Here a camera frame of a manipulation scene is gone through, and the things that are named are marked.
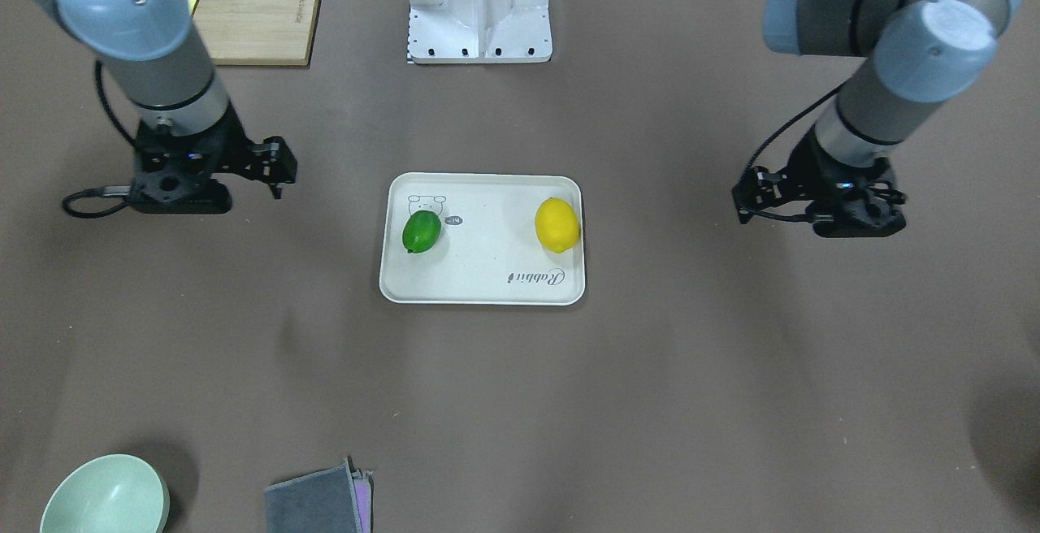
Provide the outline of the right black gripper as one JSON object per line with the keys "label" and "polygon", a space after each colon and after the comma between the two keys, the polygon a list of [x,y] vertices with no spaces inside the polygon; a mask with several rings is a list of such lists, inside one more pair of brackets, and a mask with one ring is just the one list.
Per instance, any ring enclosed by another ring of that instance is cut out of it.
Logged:
{"label": "right black gripper", "polygon": [[226,214],[232,196],[213,175],[241,167],[239,155],[250,144],[231,106],[218,122],[190,136],[174,136],[167,127],[141,121],[133,144],[130,207],[152,215]]}

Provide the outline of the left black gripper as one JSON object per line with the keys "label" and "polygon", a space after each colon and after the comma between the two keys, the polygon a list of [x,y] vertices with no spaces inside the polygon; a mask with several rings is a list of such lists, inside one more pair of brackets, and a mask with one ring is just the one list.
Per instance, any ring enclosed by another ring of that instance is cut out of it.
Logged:
{"label": "left black gripper", "polygon": [[825,238],[887,237],[902,231],[905,193],[888,158],[868,167],[839,162],[821,147],[816,129],[795,145],[784,167],[784,193],[808,201],[813,232]]}

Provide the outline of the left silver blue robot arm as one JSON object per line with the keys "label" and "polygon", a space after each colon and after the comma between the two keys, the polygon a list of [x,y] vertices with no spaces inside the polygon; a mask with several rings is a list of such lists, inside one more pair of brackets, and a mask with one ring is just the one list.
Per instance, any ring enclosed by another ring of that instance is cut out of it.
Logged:
{"label": "left silver blue robot arm", "polygon": [[732,191],[751,218],[810,224],[827,238],[892,236],[906,225],[892,152],[991,64],[1024,0],[768,0],[766,47],[859,58],[777,171],[748,163]]}

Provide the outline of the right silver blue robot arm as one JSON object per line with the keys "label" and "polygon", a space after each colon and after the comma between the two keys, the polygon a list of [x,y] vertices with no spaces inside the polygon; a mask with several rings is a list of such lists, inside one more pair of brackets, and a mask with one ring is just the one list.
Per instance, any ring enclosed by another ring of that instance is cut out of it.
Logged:
{"label": "right silver blue robot arm", "polygon": [[279,136],[249,139],[201,34],[190,0],[33,0],[93,52],[94,88],[133,150],[130,184],[67,196],[68,215],[99,219],[130,207],[142,214],[219,215],[233,174],[274,197],[293,184],[297,160]]}

